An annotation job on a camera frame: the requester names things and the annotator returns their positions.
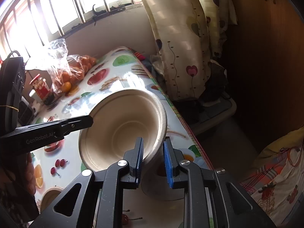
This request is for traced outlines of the grey small heater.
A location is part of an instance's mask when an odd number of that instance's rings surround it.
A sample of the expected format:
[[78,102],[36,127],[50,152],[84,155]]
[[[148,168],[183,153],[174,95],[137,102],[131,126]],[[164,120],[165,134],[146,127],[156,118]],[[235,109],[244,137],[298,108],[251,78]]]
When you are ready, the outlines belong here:
[[33,121],[34,113],[29,102],[22,96],[19,103],[18,123],[21,126],[29,125]]

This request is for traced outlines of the white paper cup container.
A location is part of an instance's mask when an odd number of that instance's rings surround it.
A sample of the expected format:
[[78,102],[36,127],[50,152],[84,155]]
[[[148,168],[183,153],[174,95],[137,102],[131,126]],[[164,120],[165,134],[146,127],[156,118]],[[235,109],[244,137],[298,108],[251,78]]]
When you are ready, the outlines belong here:
[[29,93],[29,96],[31,99],[33,99],[32,101],[32,108],[34,110],[34,114],[38,114],[40,112],[40,108],[42,107],[42,100],[41,98],[37,95],[36,91],[34,89],[32,89]]

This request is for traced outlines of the red label glass jar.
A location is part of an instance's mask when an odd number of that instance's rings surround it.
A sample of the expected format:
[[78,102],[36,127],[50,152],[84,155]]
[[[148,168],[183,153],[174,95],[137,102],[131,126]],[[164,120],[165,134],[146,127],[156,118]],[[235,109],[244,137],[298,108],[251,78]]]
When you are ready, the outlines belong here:
[[45,105],[50,105],[54,101],[55,96],[52,89],[46,83],[46,79],[42,78],[40,74],[37,74],[29,84]]

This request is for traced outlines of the plastic bag of oranges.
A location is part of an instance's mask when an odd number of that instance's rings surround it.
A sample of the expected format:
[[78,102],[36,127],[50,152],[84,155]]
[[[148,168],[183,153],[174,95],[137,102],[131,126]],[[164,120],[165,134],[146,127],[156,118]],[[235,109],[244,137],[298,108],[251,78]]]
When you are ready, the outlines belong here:
[[67,93],[81,82],[97,63],[97,59],[89,55],[69,55],[68,53],[65,39],[51,41],[30,57],[25,69],[47,71],[52,81],[53,92]]

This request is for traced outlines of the floral bedding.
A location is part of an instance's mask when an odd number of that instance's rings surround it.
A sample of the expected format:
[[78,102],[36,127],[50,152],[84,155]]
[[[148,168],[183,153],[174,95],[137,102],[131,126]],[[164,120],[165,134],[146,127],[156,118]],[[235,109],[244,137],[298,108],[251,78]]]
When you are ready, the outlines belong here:
[[277,227],[289,225],[303,204],[303,127],[263,149],[240,185]]

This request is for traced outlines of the brown wooden cabinet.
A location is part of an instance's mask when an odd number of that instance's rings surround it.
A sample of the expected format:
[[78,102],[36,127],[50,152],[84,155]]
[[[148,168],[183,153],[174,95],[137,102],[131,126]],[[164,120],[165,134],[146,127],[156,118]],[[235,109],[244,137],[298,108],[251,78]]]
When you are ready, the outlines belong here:
[[290,0],[232,0],[278,134],[303,125],[303,20]]

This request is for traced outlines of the patterned curtain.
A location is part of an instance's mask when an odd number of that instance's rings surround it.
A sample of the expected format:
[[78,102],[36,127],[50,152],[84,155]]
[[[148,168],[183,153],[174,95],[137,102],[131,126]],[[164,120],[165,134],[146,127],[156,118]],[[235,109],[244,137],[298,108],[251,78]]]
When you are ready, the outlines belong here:
[[141,0],[147,12],[172,100],[198,98],[222,54],[232,0]]

